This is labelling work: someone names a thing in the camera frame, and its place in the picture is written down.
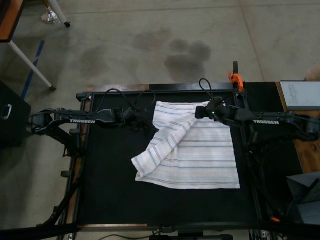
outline wooden edge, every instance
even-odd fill
[[[281,82],[277,81],[275,83],[275,85],[276,85],[276,88],[278,89],[278,93],[279,93],[279,96],[280,96],[280,99],[281,99],[283,110],[285,112],[288,112],[288,107],[287,107],[287,103],[286,103],[286,100],[285,100],[284,92],[283,92],[282,87],[281,87]]]
[[[13,32],[15,31],[20,15],[23,10],[24,0],[11,0],[6,14],[0,25],[0,42],[8,43],[11,41]]]
[[[128,85],[103,85],[103,86],[88,86],[86,88],[87,92],[100,93],[106,92],[109,89],[118,89],[122,92],[130,91],[145,91],[149,89],[149,84],[128,84]]]
[[[85,102],[85,106],[84,106],[84,110],[85,111],[90,111],[90,103],[91,100],[87,99]],[[87,134],[87,130],[88,130],[88,125],[87,124],[82,124],[81,126],[81,142],[84,145],[85,141],[86,141],[86,134]],[[80,168],[82,165],[82,161],[84,160],[84,157],[77,157],[75,160],[75,166],[74,166],[74,176],[73,176],[73,181],[72,183],[76,180],[76,178],[79,175],[80,172]],[[74,215],[76,212],[76,205],[77,205],[77,195],[78,195],[78,190],[75,191],[75,193],[73,194],[72,198],[70,199],[69,202],[69,208],[68,208],[68,214],[67,214],[67,219],[66,219],[66,223],[67,224],[72,224],[74,221]]]
[[[141,228],[147,227],[147,224],[84,224],[78,225],[80,228]]]

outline striped cloth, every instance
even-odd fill
[[[146,151],[131,161],[135,180],[171,189],[239,189],[230,127],[196,119],[203,103],[158,101],[153,125],[159,129]]]

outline white table leg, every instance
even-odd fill
[[[62,12],[59,4],[57,3],[57,0],[48,0],[48,1],[51,7],[53,8],[53,10],[55,11],[55,13],[58,15],[60,22],[62,22],[67,28],[69,28],[70,22],[67,21],[64,13]]]
[[[51,85],[51,83],[42,75],[42,73],[36,68],[35,65],[27,58],[27,56],[15,45],[13,41],[8,43],[12,50],[19,55],[20,58],[34,71],[35,74],[39,76],[39,78],[50,88],[51,91],[55,91],[56,88]]]

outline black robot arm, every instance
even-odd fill
[[[122,108],[102,109],[94,112],[66,110],[64,108],[46,109],[29,117],[31,131],[39,136],[47,135],[65,145],[67,156],[81,154],[79,129],[70,130],[70,134],[59,128],[62,124],[93,124],[102,128],[128,126],[133,131],[144,130],[147,137],[153,137],[158,131],[148,117],[147,109]]]
[[[222,97],[214,97],[206,107],[198,106],[195,117],[210,118],[231,127],[243,127],[246,124],[267,125],[270,128],[284,126],[287,137],[305,142],[316,141],[320,136],[320,120],[317,118],[294,112],[253,112],[232,105],[227,107]]]

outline black mat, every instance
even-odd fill
[[[262,92],[269,88],[273,97],[266,101],[259,90],[261,87]],[[281,102],[279,97],[274,97],[277,93],[274,87],[272,84],[248,86],[248,95],[254,100],[252,107],[259,108],[259,111],[280,111]],[[133,101],[136,96],[133,94],[128,98]],[[94,96],[93,111],[101,100],[101,94]],[[208,97],[202,92],[158,93],[157,100],[195,103],[207,101]],[[152,96],[147,95],[142,102],[146,104],[150,101]],[[228,101],[228,104],[234,104],[232,98]],[[127,108],[119,95],[110,95],[103,103],[104,108],[119,106]],[[135,182],[137,171],[131,158],[143,152],[149,144],[142,132],[134,133],[125,128],[103,129],[92,125],[77,223],[174,226],[184,223],[256,221],[239,129],[232,129],[231,135],[241,189],[175,190]]]

